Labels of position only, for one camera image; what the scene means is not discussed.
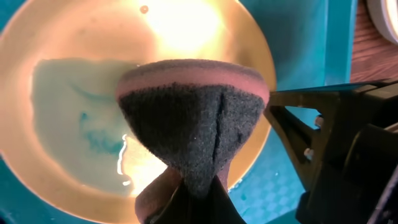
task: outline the black foam sponge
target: black foam sponge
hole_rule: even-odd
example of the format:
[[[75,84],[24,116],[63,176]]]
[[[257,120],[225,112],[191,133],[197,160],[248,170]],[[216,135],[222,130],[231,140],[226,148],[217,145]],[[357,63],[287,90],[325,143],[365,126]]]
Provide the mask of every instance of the black foam sponge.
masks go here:
[[[156,69],[145,68],[156,66],[156,63],[141,66],[128,73],[127,78],[123,78],[119,85],[119,88],[123,88],[119,92],[123,94],[117,95],[117,98],[138,140],[168,166],[180,171],[192,195],[203,198],[217,172],[248,140],[266,102],[264,96],[244,91],[230,85],[231,82],[225,84],[215,79],[208,82],[188,82],[187,76],[206,72],[206,62],[214,63],[194,61],[197,63],[191,68],[185,66],[183,70],[178,68],[186,65],[184,63],[192,63],[192,60],[179,60],[177,63],[169,61],[177,66],[169,69],[163,67],[159,73],[166,77],[174,72],[177,79],[158,86],[135,87],[129,91],[126,89],[128,77],[142,78],[146,74],[140,72],[149,70],[148,77],[157,78],[157,75],[153,75]],[[195,70],[195,65],[198,68],[198,64],[201,69]],[[211,73],[212,70],[214,68],[209,68],[203,78],[209,80],[216,75]],[[180,72],[184,82],[178,81],[176,72]],[[246,78],[250,79],[246,83],[249,86],[252,82],[264,83],[258,77]]]

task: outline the black plastic bracket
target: black plastic bracket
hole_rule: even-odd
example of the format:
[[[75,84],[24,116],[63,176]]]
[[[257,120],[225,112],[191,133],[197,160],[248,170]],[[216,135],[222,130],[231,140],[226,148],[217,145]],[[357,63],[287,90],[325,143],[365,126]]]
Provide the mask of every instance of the black plastic bracket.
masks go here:
[[[320,128],[286,106],[318,110]],[[367,223],[385,212],[376,205],[398,164],[398,80],[273,92],[264,114],[306,190],[298,221]]]

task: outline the teal surface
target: teal surface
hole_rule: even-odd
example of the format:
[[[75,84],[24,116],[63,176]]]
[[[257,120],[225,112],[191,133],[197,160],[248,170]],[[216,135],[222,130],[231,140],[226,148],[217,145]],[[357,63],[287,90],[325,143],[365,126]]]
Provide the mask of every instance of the teal surface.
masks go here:
[[[0,30],[22,0],[0,0]],[[349,81],[356,0],[242,0],[267,37],[279,90]],[[316,112],[294,110],[311,124]],[[295,224],[301,183],[277,137],[269,139],[241,183],[230,191],[248,224]],[[7,223],[89,223],[30,193],[0,160],[0,217]]]

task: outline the blue dye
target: blue dye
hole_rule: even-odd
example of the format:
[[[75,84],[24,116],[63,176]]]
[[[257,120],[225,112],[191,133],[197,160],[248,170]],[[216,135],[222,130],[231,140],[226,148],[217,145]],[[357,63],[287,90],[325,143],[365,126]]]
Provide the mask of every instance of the blue dye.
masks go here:
[[[32,82],[34,127],[45,152],[82,185],[127,196],[130,177],[118,174],[122,137],[134,137],[114,92],[127,62],[78,58],[43,60]]]

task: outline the pink fabric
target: pink fabric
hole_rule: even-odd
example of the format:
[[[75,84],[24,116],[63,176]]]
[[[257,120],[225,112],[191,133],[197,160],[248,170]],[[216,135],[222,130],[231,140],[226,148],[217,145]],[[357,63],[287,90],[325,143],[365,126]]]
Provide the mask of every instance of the pink fabric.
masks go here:
[[[142,90],[157,86],[167,86],[173,83],[184,85],[231,85],[239,90],[260,96],[265,103],[268,102],[269,90],[265,81],[258,76],[240,73],[244,70],[225,69],[223,67],[170,67],[166,69],[153,69],[139,73],[132,71],[122,77],[116,90],[116,98],[120,99],[132,91]]]

